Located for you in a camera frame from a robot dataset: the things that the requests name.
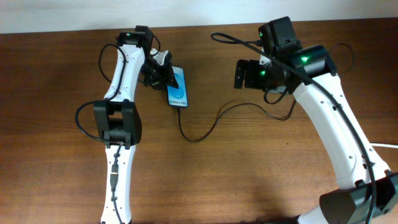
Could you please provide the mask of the blue Samsung smartphone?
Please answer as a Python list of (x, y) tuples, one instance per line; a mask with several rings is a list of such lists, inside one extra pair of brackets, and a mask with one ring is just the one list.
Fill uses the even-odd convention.
[(172, 66), (174, 71), (174, 77), (177, 81), (178, 88), (168, 86), (167, 96), (169, 106), (187, 108), (188, 98), (187, 98), (187, 88), (185, 83), (185, 74), (183, 68)]

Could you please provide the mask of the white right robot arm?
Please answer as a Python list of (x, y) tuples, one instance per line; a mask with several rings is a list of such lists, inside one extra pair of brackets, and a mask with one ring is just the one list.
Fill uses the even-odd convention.
[(321, 45), (261, 60), (238, 60), (234, 87), (291, 94), (330, 157), (338, 189), (285, 223), (370, 223), (397, 206), (397, 174), (374, 150), (353, 114), (334, 62)]

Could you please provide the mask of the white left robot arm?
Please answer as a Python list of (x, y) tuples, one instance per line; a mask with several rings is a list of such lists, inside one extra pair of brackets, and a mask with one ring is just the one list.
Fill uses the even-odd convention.
[(99, 138), (107, 158), (106, 198), (101, 222), (131, 223), (130, 184), (132, 161), (142, 137), (142, 122), (134, 102), (139, 76), (155, 90), (178, 87), (169, 51), (152, 48), (155, 39), (146, 26), (121, 32), (115, 47), (118, 59), (103, 100), (93, 104)]

